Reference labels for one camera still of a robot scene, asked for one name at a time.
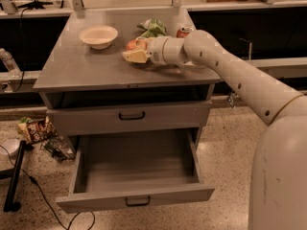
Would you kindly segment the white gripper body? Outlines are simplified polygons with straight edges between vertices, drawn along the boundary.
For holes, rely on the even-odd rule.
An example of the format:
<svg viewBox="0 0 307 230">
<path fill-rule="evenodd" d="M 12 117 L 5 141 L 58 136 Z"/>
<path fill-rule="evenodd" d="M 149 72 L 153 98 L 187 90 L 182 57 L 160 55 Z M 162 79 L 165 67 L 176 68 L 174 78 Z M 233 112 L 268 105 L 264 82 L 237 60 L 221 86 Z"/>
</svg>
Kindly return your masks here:
<svg viewBox="0 0 307 230">
<path fill-rule="evenodd" d="M 149 54 L 150 60 L 153 64 L 165 65 L 166 61 L 163 56 L 164 46 L 168 36 L 160 36 L 151 39 L 147 46 L 147 53 Z"/>
</svg>

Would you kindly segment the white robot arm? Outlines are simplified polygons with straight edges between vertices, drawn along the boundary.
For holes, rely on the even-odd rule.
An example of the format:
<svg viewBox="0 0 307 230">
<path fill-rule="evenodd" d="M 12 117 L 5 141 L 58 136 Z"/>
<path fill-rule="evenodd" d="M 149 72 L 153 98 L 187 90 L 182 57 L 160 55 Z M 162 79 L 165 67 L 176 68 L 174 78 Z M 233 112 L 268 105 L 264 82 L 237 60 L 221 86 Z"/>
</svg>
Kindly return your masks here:
<svg viewBox="0 0 307 230">
<path fill-rule="evenodd" d="M 248 230 L 307 230 L 307 96 L 229 53 L 211 34 L 140 38 L 128 62 L 207 66 L 267 125 L 253 157 Z"/>
</svg>

